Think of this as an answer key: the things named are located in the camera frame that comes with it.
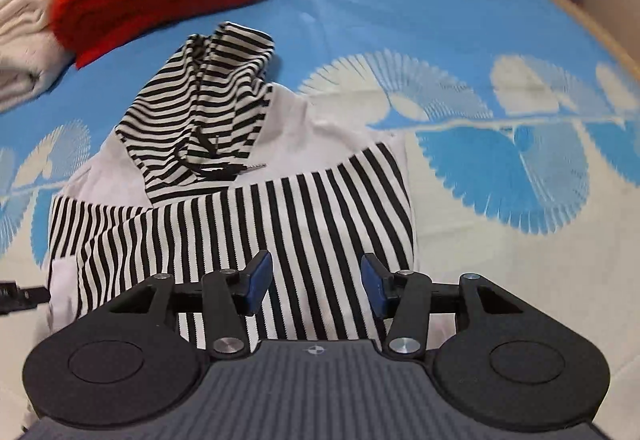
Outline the black white striped hooded top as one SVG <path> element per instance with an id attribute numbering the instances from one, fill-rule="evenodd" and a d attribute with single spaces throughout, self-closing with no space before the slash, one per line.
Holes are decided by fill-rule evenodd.
<path id="1" fill-rule="evenodd" d="M 404 139 L 323 119 L 268 82 L 273 50 L 232 22 L 189 36 L 53 198 L 51 332 L 153 275 L 197 283 L 265 250 L 273 281 L 250 342 L 382 342 L 360 261 L 416 263 Z"/>

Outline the cream folded fleece blanket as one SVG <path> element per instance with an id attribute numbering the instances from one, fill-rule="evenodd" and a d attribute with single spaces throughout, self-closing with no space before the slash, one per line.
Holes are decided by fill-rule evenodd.
<path id="1" fill-rule="evenodd" d="M 1 0 L 1 111 L 46 92 L 72 59 L 50 27 L 53 1 Z"/>

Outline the blue cream patterned bedsheet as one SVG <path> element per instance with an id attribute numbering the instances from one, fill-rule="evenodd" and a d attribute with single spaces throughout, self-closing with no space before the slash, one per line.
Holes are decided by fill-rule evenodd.
<path id="1" fill-rule="evenodd" d="M 189 36 L 268 34 L 266 71 L 326 120 L 400 135 L 411 270 L 488 278 L 587 337 L 596 422 L 639 434 L 639 85 L 551 0 L 265 0 L 157 29 L 1 117 L 1 275 L 49 288 L 53 198 Z M 50 302 L 1 335 L 50 335 Z"/>

